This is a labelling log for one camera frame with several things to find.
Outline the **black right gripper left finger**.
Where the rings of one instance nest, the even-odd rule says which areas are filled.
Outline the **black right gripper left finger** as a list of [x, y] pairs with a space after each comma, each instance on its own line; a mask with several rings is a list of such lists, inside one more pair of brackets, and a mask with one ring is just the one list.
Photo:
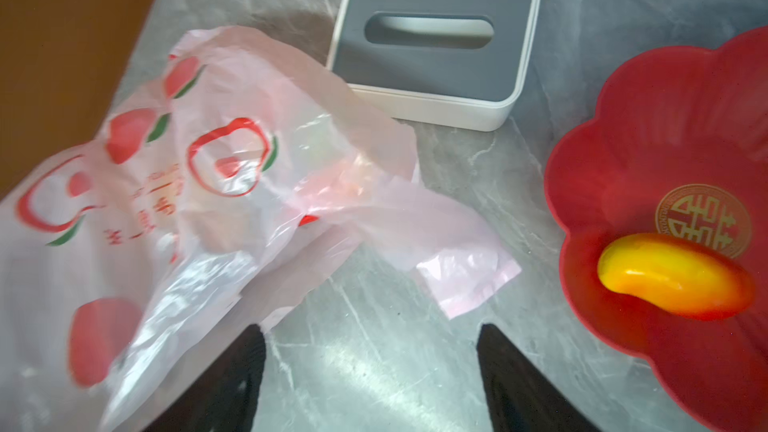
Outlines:
[[148, 431], [250, 431], [258, 407], [267, 358], [257, 325], [234, 342], [159, 418]]

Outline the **pink printed plastic bag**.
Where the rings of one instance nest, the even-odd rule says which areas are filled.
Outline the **pink printed plastic bag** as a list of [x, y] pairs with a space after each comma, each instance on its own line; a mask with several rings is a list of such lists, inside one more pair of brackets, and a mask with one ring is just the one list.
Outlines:
[[361, 243], [448, 317], [520, 272], [416, 137], [259, 30], [193, 30], [1, 202], [1, 427], [112, 431], [239, 302], [270, 329]]

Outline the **small yellow red apple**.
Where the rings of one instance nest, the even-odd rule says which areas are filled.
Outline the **small yellow red apple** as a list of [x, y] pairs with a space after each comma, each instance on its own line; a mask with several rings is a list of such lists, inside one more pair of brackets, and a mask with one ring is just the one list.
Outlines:
[[614, 293], [701, 321], [735, 316], [756, 297], [754, 280], [735, 261], [663, 234], [633, 234], [611, 242], [601, 253], [597, 274]]

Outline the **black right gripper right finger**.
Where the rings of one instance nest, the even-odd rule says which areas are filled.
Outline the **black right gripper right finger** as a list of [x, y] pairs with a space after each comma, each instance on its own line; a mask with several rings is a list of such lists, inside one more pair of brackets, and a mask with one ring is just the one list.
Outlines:
[[476, 350], [495, 432], [597, 429], [495, 325], [481, 327]]

